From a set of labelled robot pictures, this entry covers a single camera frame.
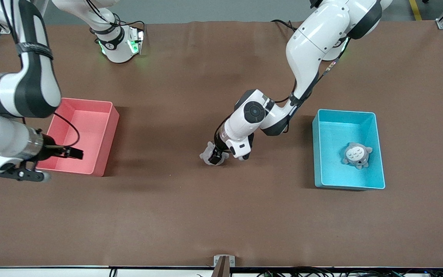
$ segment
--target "brown table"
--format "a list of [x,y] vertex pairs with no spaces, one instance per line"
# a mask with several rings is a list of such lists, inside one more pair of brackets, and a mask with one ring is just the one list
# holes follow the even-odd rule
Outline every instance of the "brown table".
[[[107,177],[0,179],[0,265],[204,265],[234,254],[239,266],[443,267],[443,30],[434,22],[382,22],[351,42],[289,133],[258,131],[250,160],[221,167],[198,155],[242,93],[288,96],[291,34],[239,22],[148,31],[149,56],[117,65],[87,26],[48,27],[63,97],[110,100],[121,118]],[[0,72],[18,69],[4,35]],[[376,113],[385,190],[315,188],[319,108]]]

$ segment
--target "turquoise plastic container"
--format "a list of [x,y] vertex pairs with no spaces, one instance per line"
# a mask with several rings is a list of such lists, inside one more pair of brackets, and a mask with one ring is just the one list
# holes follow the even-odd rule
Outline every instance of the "turquoise plastic container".
[[[315,186],[354,190],[384,189],[384,170],[373,112],[320,109],[312,123]],[[343,163],[348,143],[372,147],[369,167]]]

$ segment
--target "pink bin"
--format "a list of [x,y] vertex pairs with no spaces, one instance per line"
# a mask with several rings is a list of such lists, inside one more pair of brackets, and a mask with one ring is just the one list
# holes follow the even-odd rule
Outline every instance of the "pink bin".
[[[80,141],[73,147],[83,150],[83,160],[51,157],[37,168],[102,177],[119,120],[112,102],[63,98],[56,112],[80,132]],[[59,145],[72,144],[77,138],[74,129],[57,116],[52,117],[47,135]]]

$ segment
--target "gray stuffed animal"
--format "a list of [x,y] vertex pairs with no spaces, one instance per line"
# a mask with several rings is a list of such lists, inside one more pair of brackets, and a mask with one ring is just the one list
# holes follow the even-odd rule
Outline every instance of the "gray stuffed animal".
[[372,153],[371,147],[350,142],[348,147],[345,149],[345,158],[343,159],[343,162],[345,164],[354,165],[358,169],[362,169],[362,167],[367,168],[369,167],[370,153]]

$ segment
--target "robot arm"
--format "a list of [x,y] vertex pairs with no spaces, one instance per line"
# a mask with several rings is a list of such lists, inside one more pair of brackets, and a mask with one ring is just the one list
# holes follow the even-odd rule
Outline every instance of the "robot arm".
[[50,116],[59,106],[61,95],[41,14],[27,0],[12,3],[7,0],[5,10],[0,4],[0,18],[5,18],[6,13],[8,22],[14,22],[22,69],[18,73],[0,73],[0,176],[43,181],[46,175],[36,172],[35,167],[27,170],[16,165],[50,156],[82,158],[83,153],[55,145],[51,137],[17,121],[21,117]]
[[119,0],[52,0],[62,11],[85,21],[97,36],[102,53],[114,63],[124,63],[140,54],[144,30],[128,26],[106,9]]
[[254,131],[280,135],[319,80],[320,62],[340,38],[359,39],[377,25],[383,8],[380,0],[311,0],[318,9],[300,25],[286,45],[286,58],[295,75],[296,87],[283,107],[260,90],[249,90],[235,104],[234,112],[216,130],[213,149],[201,158],[219,165],[224,153],[246,160]]

